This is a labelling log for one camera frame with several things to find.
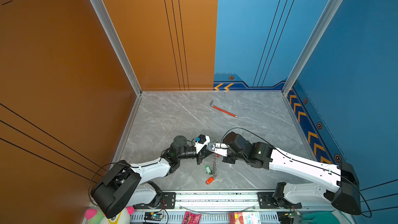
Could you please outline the green key tag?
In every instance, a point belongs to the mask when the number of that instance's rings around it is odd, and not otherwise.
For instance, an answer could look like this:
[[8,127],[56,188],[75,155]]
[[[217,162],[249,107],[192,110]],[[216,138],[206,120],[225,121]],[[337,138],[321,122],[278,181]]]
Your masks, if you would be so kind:
[[205,166],[205,170],[206,170],[207,174],[211,174],[212,173],[212,170],[210,169],[209,166]]

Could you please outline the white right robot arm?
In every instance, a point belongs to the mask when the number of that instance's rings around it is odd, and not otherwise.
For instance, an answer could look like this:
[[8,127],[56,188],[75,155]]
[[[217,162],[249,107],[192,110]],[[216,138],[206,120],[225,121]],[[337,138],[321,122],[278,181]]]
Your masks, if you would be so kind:
[[335,209],[361,215],[359,180],[351,164],[320,163],[283,151],[268,142],[250,143],[231,132],[221,143],[224,162],[240,160],[256,169],[281,171],[307,180],[305,184],[278,183],[272,201],[279,208],[300,208],[305,203],[329,204]]

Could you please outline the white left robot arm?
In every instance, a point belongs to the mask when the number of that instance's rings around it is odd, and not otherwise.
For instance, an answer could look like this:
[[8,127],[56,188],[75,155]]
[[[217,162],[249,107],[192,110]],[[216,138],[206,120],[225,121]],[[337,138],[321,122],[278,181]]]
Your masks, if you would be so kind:
[[89,199],[109,219],[128,206],[157,206],[162,190],[153,180],[174,173],[182,159],[196,159],[200,164],[216,147],[207,135],[200,135],[190,142],[180,135],[155,160],[138,164],[129,164],[125,160],[111,163],[105,176],[95,186],[88,187]]

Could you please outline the metal keyring with chain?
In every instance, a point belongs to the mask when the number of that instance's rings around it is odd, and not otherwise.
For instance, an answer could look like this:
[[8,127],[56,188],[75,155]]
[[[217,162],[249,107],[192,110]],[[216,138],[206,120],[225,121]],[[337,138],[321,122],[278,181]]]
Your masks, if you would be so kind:
[[217,158],[218,158],[218,154],[216,153],[216,144],[209,143],[208,148],[213,153],[211,175],[212,178],[215,180],[217,176],[216,172],[217,172]]

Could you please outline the red key tag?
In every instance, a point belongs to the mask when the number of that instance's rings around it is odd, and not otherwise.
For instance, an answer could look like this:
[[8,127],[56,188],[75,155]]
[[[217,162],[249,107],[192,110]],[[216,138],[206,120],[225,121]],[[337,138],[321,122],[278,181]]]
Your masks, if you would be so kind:
[[206,180],[206,184],[209,185],[214,181],[214,177],[210,177],[208,180]]

